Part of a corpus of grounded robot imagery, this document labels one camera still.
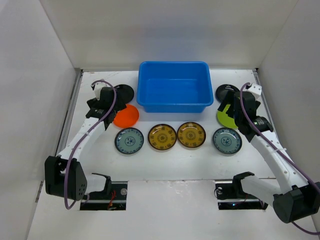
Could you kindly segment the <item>yellow patterned plate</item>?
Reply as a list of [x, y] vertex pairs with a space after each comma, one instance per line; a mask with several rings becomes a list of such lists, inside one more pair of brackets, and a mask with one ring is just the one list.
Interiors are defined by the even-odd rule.
[[186, 148], [201, 147], [206, 140], [205, 129], [196, 122], [185, 122], [177, 130], [178, 141]]
[[168, 124], [157, 124], [153, 126], [147, 135], [150, 146], [158, 151], [167, 151], [177, 142], [177, 133]]

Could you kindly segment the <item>black plate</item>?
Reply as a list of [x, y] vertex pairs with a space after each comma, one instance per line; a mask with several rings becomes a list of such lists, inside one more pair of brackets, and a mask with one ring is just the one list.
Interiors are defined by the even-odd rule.
[[236, 92], [239, 92], [240, 90], [232, 84], [220, 85], [215, 91], [215, 97], [219, 103], [221, 103], [224, 100], [228, 91], [232, 91], [236, 93]]
[[122, 100], [123, 103], [129, 104], [134, 98], [134, 90], [127, 84], [119, 84], [115, 87], [117, 98]]

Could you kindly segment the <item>orange plate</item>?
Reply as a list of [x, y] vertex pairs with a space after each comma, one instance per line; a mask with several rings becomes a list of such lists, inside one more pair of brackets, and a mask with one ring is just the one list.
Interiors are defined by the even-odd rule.
[[130, 128], [138, 122], [139, 117], [138, 109], [134, 105], [127, 104], [125, 109], [116, 114], [113, 124], [118, 128]]

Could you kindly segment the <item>blue floral plate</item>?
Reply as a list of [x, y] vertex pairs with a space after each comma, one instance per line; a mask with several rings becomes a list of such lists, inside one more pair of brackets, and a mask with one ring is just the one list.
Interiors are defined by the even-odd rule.
[[231, 128], [222, 127], [217, 129], [212, 136], [215, 148], [226, 155], [234, 155], [240, 151], [243, 141], [239, 133]]
[[134, 127], [128, 127], [120, 130], [115, 139], [116, 149], [125, 155], [137, 153], [144, 144], [144, 136], [140, 130]]

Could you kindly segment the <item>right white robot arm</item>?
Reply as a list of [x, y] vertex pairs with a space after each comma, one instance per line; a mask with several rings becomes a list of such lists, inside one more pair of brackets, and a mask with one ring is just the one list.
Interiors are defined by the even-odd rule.
[[269, 121], [257, 115], [260, 102], [258, 92], [251, 90], [228, 90], [218, 111], [226, 106], [226, 114], [232, 118], [247, 141], [260, 153], [274, 174], [278, 186], [259, 179], [252, 172], [243, 172], [233, 177], [228, 188], [222, 190], [221, 199], [240, 199], [253, 196], [273, 207], [277, 217], [284, 223], [316, 214], [320, 209], [320, 184], [312, 181], [290, 159], [281, 146]]

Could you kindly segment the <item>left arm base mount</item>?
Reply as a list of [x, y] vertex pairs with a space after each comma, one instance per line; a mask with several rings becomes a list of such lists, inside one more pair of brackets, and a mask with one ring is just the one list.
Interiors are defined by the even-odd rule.
[[127, 208], [128, 182], [113, 181], [109, 193], [92, 192], [89, 200], [80, 203], [80, 211], [125, 211]]

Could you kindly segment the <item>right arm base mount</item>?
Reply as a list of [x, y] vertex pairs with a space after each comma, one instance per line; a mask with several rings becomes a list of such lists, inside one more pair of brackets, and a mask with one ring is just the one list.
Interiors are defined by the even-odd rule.
[[238, 195], [234, 188], [232, 180], [217, 180], [214, 182], [213, 191], [217, 199], [217, 207], [224, 211], [237, 210], [266, 210], [268, 204], [250, 194]]

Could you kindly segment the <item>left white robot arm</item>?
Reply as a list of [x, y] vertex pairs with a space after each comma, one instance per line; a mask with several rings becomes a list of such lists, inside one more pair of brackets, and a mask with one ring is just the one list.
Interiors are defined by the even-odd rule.
[[89, 111], [78, 133], [63, 150], [49, 156], [44, 163], [46, 193], [62, 197], [66, 202], [80, 201], [90, 193], [89, 178], [80, 161], [134, 97], [133, 88], [126, 84], [110, 87], [94, 83], [92, 89], [95, 97], [87, 101]]

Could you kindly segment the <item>lime green plate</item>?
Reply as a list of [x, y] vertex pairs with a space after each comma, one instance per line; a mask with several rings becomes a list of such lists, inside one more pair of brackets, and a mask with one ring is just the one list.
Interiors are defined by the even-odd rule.
[[223, 111], [217, 111], [217, 120], [222, 126], [226, 128], [237, 129], [238, 127], [235, 124], [235, 120], [227, 115], [227, 110], [229, 109], [229, 107], [230, 104], [227, 104]]

